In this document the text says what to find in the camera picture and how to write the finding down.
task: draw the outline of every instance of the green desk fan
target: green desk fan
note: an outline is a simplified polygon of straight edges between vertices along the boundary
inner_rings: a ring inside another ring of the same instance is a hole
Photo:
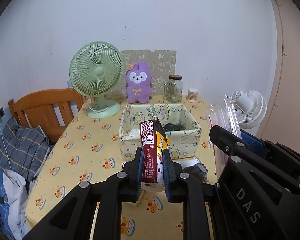
[[[88,116],[105,118],[118,113],[120,105],[104,94],[118,83],[122,73],[120,52],[111,44],[96,41],[82,47],[73,57],[69,74],[73,88],[88,98]]]

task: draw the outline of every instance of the purple plush toy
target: purple plush toy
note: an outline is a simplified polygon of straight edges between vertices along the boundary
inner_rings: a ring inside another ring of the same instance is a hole
[[[149,102],[149,97],[153,91],[150,87],[151,72],[147,62],[142,61],[136,64],[131,64],[127,67],[127,103],[142,103]]]

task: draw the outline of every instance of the blue bedsheet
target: blue bedsheet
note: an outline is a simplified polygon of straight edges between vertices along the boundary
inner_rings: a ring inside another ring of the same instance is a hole
[[[8,225],[9,205],[6,191],[3,187],[3,172],[0,173],[0,196],[4,197],[4,204],[0,204],[0,226],[8,239],[15,240]]]

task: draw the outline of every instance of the orange bow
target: orange bow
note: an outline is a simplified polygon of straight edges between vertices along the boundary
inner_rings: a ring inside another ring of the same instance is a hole
[[[134,93],[135,95],[138,95],[139,92],[142,91],[142,89],[141,89],[141,88],[133,88],[132,91],[135,92],[135,93]]]
[[[126,66],[126,70],[132,70],[135,64],[129,64]]]

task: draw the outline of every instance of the snack package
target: snack package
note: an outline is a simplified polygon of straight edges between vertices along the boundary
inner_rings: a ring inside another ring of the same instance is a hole
[[[141,122],[140,138],[143,148],[141,187],[147,191],[164,191],[162,152],[170,149],[170,139],[159,119]]]

